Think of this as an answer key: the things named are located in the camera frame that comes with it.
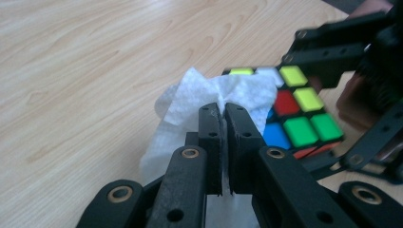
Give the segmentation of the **white wet wipe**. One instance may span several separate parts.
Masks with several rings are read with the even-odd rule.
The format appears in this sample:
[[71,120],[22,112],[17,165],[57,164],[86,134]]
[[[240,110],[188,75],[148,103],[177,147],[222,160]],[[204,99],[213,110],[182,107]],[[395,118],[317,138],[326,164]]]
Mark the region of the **white wet wipe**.
[[[170,86],[155,103],[161,119],[156,132],[140,161],[144,183],[165,173],[172,153],[184,145],[185,135],[199,129],[199,109],[215,103],[220,111],[227,103],[247,109],[259,132],[264,131],[266,118],[278,92],[279,74],[273,67],[260,67],[253,75],[223,75],[211,79],[195,68],[189,68],[181,81]],[[206,204],[205,228],[259,228],[249,195],[232,195],[228,172],[220,177],[223,195],[209,195]]]

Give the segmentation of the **colourful puzzle cube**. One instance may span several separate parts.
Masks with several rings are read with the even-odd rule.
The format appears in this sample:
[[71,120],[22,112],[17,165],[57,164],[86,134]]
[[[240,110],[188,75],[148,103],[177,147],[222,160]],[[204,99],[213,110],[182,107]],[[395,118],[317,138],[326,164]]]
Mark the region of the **colourful puzzle cube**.
[[344,134],[298,66],[235,67],[225,75],[263,75],[275,80],[278,89],[268,111],[262,138],[302,159],[331,150]]

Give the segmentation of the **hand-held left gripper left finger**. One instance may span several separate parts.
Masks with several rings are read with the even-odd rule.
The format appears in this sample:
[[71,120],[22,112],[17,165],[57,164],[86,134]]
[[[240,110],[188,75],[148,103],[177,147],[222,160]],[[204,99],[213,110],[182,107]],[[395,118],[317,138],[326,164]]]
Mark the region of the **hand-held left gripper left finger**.
[[188,132],[162,178],[146,228],[204,228],[209,195],[222,193],[222,116],[215,103],[199,109],[199,129]]

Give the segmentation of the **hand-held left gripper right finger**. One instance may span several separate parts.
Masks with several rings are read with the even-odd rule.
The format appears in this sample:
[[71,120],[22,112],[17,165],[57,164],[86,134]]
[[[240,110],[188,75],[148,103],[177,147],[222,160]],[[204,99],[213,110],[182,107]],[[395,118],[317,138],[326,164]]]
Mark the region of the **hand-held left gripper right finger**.
[[225,106],[230,189],[252,197],[261,228],[350,228],[350,218],[294,158],[264,143],[247,110]]

